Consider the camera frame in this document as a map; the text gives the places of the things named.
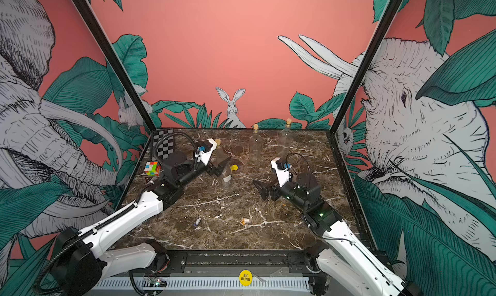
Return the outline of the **glass bottle blue label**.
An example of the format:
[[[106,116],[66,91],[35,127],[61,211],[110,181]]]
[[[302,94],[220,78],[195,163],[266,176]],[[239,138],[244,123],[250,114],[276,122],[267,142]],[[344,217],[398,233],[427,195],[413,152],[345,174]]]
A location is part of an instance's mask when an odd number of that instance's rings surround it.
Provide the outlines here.
[[[287,119],[285,122],[284,129],[281,130],[280,132],[279,144],[281,146],[281,149],[279,155],[281,157],[285,157],[291,149],[291,144],[293,142],[293,133],[291,130],[291,125],[292,125],[292,120]]]

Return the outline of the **glass bottle yellow price label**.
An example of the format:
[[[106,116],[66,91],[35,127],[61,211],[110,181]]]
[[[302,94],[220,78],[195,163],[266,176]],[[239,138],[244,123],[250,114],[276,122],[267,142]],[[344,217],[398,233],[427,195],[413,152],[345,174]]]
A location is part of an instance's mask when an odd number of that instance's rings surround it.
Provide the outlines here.
[[[226,188],[231,184],[232,181],[232,171],[230,167],[231,157],[228,156],[222,147],[222,141],[219,138],[214,140],[217,144],[214,150],[214,160],[216,165],[222,170],[221,176],[219,176],[219,182],[223,188]]]

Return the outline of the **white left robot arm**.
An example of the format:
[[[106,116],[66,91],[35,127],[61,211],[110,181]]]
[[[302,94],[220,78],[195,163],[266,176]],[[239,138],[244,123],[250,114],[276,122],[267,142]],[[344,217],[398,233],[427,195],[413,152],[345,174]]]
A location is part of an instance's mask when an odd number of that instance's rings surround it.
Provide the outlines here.
[[[77,231],[69,228],[56,239],[52,258],[34,285],[38,295],[84,295],[101,280],[136,269],[167,270],[171,259],[155,240],[119,250],[111,246],[142,222],[171,207],[185,187],[206,172],[221,176],[229,159],[212,164],[211,154],[201,152],[189,160],[184,153],[170,154],[160,165],[160,176],[139,197],[110,217]]]

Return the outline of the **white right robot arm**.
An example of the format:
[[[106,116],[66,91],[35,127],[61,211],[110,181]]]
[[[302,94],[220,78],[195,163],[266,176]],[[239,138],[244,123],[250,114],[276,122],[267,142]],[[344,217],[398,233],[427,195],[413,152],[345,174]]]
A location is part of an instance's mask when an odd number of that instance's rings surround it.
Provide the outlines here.
[[[255,180],[263,200],[282,198],[302,212],[303,223],[320,239],[306,250],[307,269],[323,272],[352,295],[422,295],[415,283],[394,274],[353,234],[342,216],[321,197],[311,173],[276,172],[271,183]]]

